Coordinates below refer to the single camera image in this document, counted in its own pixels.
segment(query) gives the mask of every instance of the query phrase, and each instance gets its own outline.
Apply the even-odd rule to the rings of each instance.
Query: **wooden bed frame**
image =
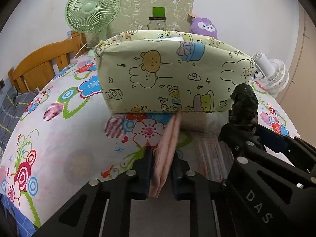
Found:
[[[81,39],[83,43],[86,43],[85,34],[81,34]],[[68,54],[71,52],[76,54],[81,47],[80,33],[71,31],[71,39],[43,46],[28,55],[14,70],[9,70],[11,84],[20,92],[28,92],[27,86],[31,92],[37,87],[42,90],[55,76],[51,60],[56,59],[60,71],[70,63]],[[78,56],[87,50],[83,48]]]

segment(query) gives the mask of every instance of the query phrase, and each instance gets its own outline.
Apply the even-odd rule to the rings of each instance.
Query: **green cap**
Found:
[[[153,17],[165,17],[166,9],[165,7],[153,7]]]

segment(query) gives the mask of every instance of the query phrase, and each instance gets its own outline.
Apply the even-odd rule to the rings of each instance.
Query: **fabric storage box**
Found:
[[[182,37],[183,41],[168,41]],[[254,61],[208,36],[127,31],[95,47],[103,97],[112,113],[212,112],[231,108]]]

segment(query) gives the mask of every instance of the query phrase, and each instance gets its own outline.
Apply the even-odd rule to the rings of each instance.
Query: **pink cloth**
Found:
[[[164,186],[178,143],[181,114],[173,115],[168,122],[157,149],[154,151],[154,172],[150,182],[149,196],[157,198]]]

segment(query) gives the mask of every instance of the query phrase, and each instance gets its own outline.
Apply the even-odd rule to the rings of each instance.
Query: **stuffed animal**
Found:
[[[202,36],[210,36],[217,39],[217,30],[212,22],[207,18],[195,18],[192,17],[192,23],[190,27],[190,33],[198,34]]]

